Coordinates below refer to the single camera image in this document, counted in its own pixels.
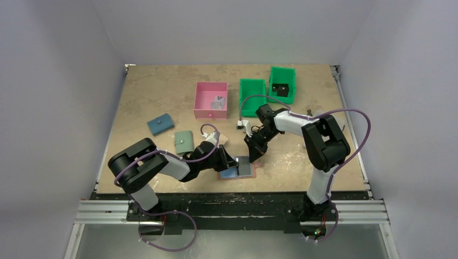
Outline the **brown card holder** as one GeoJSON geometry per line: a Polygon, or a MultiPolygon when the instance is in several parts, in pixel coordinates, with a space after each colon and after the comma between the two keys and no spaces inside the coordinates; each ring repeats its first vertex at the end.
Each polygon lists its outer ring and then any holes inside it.
{"type": "Polygon", "coordinates": [[[218,180],[240,180],[240,179],[249,179],[249,178],[255,178],[256,177],[256,169],[260,167],[261,162],[256,161],[252,164],[252,169],[253,169],[253,175],[249,177],[237,177],[237,168],[230,168],[226,169],[224,171],[218,172],[217,173],[217,179],[218,180]]]}

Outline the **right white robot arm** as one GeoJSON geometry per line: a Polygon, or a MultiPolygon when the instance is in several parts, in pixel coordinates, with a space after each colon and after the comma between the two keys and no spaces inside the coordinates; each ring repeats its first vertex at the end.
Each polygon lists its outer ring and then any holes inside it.
{"type": "Polygon", "coordinates": [[[244,138],[250,162],[265,155],[268,142],[278,134],[288,132],[303,137],[313,173],[300,215],[312,217],[323,212],[330,204],[333,175],[351,152],[336,119],[331,115],[312,118],[286,108],[274,111],[268,104],[260,106],[255,113],[261,127],[244,138]]]}

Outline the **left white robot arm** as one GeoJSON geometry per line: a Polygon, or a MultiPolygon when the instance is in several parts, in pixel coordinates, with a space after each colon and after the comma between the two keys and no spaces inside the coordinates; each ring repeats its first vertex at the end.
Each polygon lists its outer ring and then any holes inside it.
{"type": "Polygon", "coordinates": [[[157,148],[145,138],[114,155],[107,163],[120,187],[139,206],[149,213],[161,212],[161,201],[149,182],[158,174],[170,176],[180,182],[189,182],[201,171],[213,169],[221,172],[238,168],[239,163],[223,145],[215,140],[201,142],[182,157],[157,148]]]}

